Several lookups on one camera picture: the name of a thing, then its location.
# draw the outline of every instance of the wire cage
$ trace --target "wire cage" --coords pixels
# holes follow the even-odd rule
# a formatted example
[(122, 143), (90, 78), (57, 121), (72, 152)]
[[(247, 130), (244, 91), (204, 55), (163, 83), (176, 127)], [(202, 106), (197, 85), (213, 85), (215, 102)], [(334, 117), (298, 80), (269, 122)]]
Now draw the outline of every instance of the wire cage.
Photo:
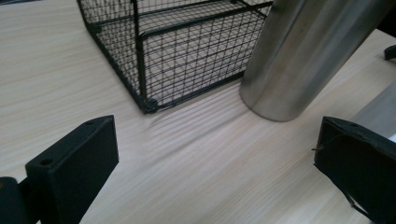
[(143, 113), (240, 78), (272, 1), (78, 0), (92, 38)]

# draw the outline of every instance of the screw hole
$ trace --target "screw hole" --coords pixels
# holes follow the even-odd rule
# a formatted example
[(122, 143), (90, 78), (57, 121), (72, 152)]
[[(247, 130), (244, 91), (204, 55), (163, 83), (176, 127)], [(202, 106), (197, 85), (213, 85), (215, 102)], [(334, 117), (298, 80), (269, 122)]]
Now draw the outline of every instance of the screw hole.
[(51, 159), (45, 159), (40, 162), (41, 165), (50, 165), (52, 163)]

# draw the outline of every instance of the wooden table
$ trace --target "wooden table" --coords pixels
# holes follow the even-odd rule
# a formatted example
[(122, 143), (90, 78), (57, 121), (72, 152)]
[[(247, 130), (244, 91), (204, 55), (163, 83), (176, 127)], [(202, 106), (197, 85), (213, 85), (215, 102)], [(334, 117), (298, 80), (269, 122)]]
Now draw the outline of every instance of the wooden table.
[(374, 31), (297, 119), (272, 122), (239, 84), (143, 116), (75, 1), (0, 7), (0, 176), (80, 123), (113, 114), (120, 164), (81, 223), (370, 223), (314, 166), (323, 116), (351, 119), (396, 80)]

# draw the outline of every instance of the black wire mesh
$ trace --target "black wire mesh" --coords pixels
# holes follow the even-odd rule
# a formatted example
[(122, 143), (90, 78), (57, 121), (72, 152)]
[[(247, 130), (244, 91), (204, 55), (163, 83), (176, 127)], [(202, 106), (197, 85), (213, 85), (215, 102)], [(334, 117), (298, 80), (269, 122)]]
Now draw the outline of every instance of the black wire mesh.
[(248, 1), (78, 4), (87, 29), (120, 79), (142, 111), (152, 113), (243, 75), (271, 6)]

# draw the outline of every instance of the stainless steel cylinder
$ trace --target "stainless steel cylinder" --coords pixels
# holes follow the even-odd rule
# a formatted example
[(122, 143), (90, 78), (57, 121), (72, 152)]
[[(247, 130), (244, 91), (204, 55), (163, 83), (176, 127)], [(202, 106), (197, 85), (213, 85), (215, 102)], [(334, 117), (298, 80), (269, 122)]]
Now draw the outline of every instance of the stainless steel cylinder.
[(297, 118), (395, 0), (276, 0), (240, 93), (267, 119)]

